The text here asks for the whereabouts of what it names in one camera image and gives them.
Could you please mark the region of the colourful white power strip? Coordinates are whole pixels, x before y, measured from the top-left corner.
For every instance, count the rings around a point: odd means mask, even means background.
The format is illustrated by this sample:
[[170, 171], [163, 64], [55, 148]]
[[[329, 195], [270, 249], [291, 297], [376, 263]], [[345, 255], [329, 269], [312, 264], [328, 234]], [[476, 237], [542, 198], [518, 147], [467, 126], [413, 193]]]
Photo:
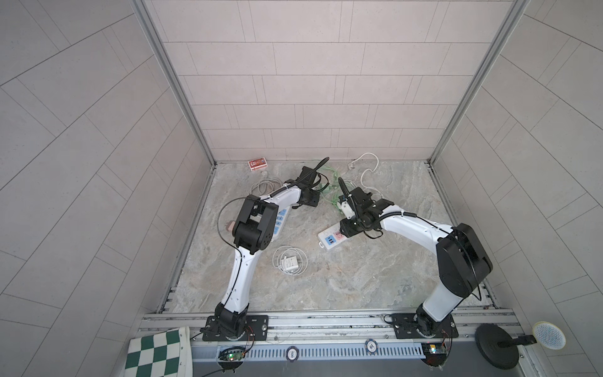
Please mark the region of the colourful white power strip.
[[344, 243], [348, 238], [341, 232], [341, 224], [337, 223], [318, 234], [319, 246], [327, 251]]

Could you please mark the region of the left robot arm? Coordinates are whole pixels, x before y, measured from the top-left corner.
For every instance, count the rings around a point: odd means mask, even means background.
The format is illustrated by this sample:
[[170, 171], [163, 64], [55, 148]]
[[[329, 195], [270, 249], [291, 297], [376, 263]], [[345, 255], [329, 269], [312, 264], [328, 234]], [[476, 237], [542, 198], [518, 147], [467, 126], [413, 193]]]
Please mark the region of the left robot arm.
[[303, 167], [301, 174], [287, 180], [277, 190], [265, 195], [248, 195], [234, 221], [234, 241], [227, 243], [234, 249], [235, 261], [224, 298], [215, 313], [200, 330], [210, 341], [221, 336], [240, 339], [246, 331], [247, 312], [254, 272], [262, 252], [282, 233], [287, 215], [302, 206], [316, 207], [321, 189], [318, 170], [328, 162], [324, 158], [314, 168]]

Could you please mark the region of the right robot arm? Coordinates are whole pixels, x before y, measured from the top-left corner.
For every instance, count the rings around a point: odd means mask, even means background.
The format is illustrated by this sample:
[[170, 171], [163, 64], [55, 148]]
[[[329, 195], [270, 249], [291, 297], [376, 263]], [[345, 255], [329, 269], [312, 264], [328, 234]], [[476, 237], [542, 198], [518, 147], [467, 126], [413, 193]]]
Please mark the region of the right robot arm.
[[346, 238], [370, 231], [383, 235], [395, 232], [423, 246], [437, 256], [440, 282], [430, 296], [418, 307], [411, 320], [417, 333], [425, 338], [438, 335], [438, 328], [451, 312], [493, 270], [476, 232], [471, 226], [460, 223], [449, 226], [428, 221], [406, 211], [388, 199], [372, 199], [371, 193], [356, 187], [348, 190], [340, 178], [342, 196], [339, 205], [345, 218], [339, 223], [339, 232]]

